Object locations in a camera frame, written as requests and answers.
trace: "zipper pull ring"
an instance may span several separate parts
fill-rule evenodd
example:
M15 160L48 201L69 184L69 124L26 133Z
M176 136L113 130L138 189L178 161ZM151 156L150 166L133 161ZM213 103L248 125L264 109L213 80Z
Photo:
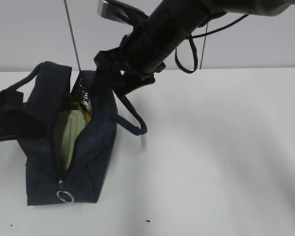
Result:
M64 183L64 182L63 182L62 179L60 179L60 180L58 181L58 185L59 185L60 191L57 192L57 197L58 197L61 201L63 201L64 203L73 203L73 202L74 202L74 197L73 197L73 195L72 195L71 193L69 193L69 192L67 192L67 191L65 190L63 183ZM65 195L69 196L69 198L71 199L71 201L68 202L66 199L62 198L62 197L61 197L61 194L62 194L62 195L65 194Z

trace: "metal ring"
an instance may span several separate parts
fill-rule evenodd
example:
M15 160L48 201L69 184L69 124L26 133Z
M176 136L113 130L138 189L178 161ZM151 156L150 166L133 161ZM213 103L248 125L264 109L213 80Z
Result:
M71 198L71 201L68 202L68 201L66 201L65 199L63 199L63 198L60 196L60 193L64 193L64 194L68 195L68 196ZM57 192L57 197L58 197L61 201L63 201L64 203L73 203L73 202L74 202L74 197L73 197L73 195L72 195L71 193L67 192L67 191L58 191L58 192Z

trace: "metal rod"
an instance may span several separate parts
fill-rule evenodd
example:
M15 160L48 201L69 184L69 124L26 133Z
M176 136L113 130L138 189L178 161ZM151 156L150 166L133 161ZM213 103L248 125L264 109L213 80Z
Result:
M63 1L64 1L64 7L65 7L66 14L67 14L69 27L70 27L72 43L73 43L74 52L75 52L75 58L76 58L77 63L78 63L79 71L81 71L81 65L80 65L80 60L79 60L79 55L78 55L77 45L75 44L75 39L74 39L74 35L73 35L73 29L72 29L72 25L71 25L71 20L70 20L70 15L69 15L69 10L68 10L67 1L66 1L66 0L63 0Z
M202 64L203 64L203 58L204 58L204 55L205 55L206 42L207 42L207 36L205 36L205 40L203 41L200 70L202 70Z

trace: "black strap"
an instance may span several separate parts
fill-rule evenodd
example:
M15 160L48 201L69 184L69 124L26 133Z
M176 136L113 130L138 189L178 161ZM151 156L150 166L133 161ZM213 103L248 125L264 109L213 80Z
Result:
M129 121L127 121L125 118L119 116L119 115L114 115L112 117L112 120L114 120L116 123L121 125L123 128L128 130L130 133L139 136L139 135L144 135L148 132L148 128L144 120L140 117L140 115L137 113L136 109L133 107L131 102L128 100L128 98L125 95L117 95L118 99L123 103L123 105L127 108L127 110L135 117L135 119L138 120L140 123L141 128L136 127Z
M35 69L24 79L22 79L21 81L15 83L14 85L11 85L10 87L8 87L6 90L18 90L20 87L22 87L23 85L26 85L27 83L29 83L31 80L33 80L35 78L35 76L38 74L40 68L43 66L44 63L40 63L39 65L37 65L35 67Z
M180 63L180 61L178 59L177 49L176 49L176 52L175 52L175 62L176 62L177 66L179 67L180 70L182 70L183 72L185 72L187 74L192 74L192 73L196 72L196 70L198 68L199 60L198 60L197 47L195 45L195 42L193 41L192 35L189 35L188 40L189 40L189 44L190 44L192 55L193 55L193 62L194 62L193 70L188 70L188 69L186 69L185 67L182 66L182 64Z

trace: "white surface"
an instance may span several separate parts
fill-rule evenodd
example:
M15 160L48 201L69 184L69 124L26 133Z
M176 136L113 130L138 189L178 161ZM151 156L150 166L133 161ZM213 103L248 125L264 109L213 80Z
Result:
M94 69L100 50L119 45L132 28L97 15L98 0L67 0L83 69ZM127 0L148 15L161 0ZM240 15L210 23L210 30ZM203 40L196 45L201 54ZM183 65L193 68L188 43L179 47ZM30 71L51 60L77 68L63 1L0 0L0 71ZM174 57L166 60L176 68ZM295 6L277 17L251 16L207 39L204 68L295 67Z
M130 99L149 132L118 129L98 204L27 207L0 143L0 236L295 236L295 69L165 71Z

